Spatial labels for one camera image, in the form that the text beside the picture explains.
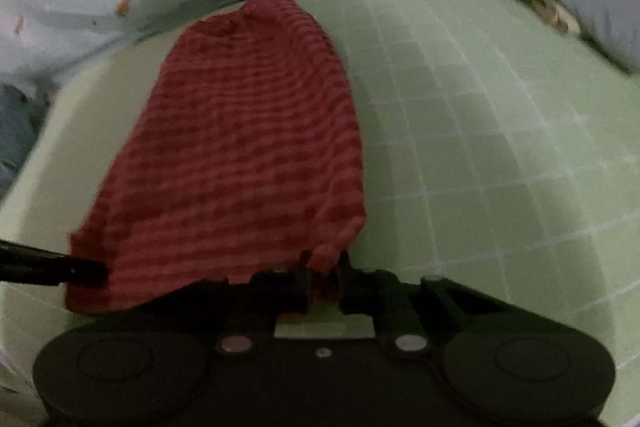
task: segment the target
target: green cutting mat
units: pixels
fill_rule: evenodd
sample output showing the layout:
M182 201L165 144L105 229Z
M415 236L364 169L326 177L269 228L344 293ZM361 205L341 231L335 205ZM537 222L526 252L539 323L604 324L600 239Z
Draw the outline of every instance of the green cutting mat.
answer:
M591 333L619 370L604 419L640 413L636 81L515 0L296 1L353 87L369 214L354 264L443 274ZM278 333L322 331L366 334L325 310Z

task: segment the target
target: blue cloth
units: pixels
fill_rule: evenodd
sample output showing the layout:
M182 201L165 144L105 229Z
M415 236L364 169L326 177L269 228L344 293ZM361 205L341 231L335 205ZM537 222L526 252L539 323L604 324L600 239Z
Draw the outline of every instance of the blue cloth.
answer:
M15 87L0 86L0 201L36 143L46 113L45 103L28 99Z

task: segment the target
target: red towel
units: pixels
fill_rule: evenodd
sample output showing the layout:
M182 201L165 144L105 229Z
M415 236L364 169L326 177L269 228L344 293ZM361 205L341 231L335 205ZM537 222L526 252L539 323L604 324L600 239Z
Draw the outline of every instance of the red towel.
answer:
M365 219L360 133L330 40L293 0L248 0L188 28L166 58L71 237L72 255L108 264L108 283L69 285L66 305L127 309L303 253L327 273Z

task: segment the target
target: orange speck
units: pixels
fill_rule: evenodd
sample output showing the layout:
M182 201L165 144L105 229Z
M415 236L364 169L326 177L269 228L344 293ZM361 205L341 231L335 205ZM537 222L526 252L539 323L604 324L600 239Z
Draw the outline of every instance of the orange speck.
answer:
M118 7L116 8L116 15L118 17L124 17L129 13L129 5L131 4L131 0L121 0L118 3Z
M16 35L20 35L22 28L24 28L24 17L20 16L20 18L18 19L17 25L15 25L14 33Z

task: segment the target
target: red striped cloth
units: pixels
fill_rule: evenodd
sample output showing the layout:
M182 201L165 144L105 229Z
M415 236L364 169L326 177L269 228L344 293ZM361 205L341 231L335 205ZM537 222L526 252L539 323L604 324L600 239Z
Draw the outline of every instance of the red striped cloth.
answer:
M362 147L340 59L293 0L248 0L188 28L72 235L108 283L66 305L127 309L196 280L328 272L364 225Z

